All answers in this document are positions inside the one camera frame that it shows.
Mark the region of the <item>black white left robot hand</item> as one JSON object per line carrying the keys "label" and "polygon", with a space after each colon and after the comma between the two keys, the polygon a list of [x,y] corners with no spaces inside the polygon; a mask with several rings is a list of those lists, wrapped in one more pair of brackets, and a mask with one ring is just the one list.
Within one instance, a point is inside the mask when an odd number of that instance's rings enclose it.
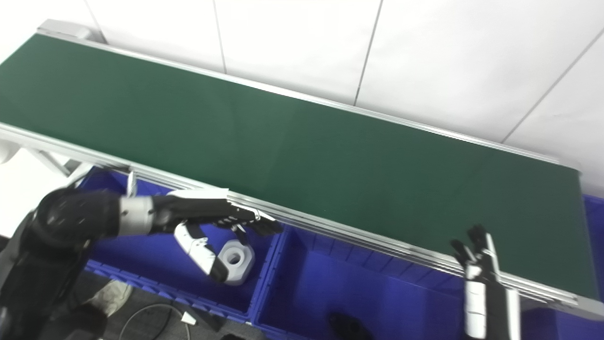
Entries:
{"label": "black white left robot hand", "polygon": [[221,260],[202,231],[202,225],[230,230],[242,246],[250,245],[248,231],[261,237],[281,234],[281,223],[254,207],[231,202],[228,189],[179,190],[153,196],[150,234],[173,234],[181,249],[215,282],[227,283],[235,272]]}

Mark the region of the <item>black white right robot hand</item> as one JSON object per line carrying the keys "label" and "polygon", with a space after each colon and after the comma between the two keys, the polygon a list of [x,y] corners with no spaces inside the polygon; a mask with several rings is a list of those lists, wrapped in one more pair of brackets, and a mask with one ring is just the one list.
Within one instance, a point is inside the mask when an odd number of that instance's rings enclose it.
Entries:
{"label": "black white right robot hand", "polygon": [[492,235],[481,225],[467,232],[473,248],[451,240],[454,257],[464,269],[464,338],[520,340],[520,295],[501,282]]}

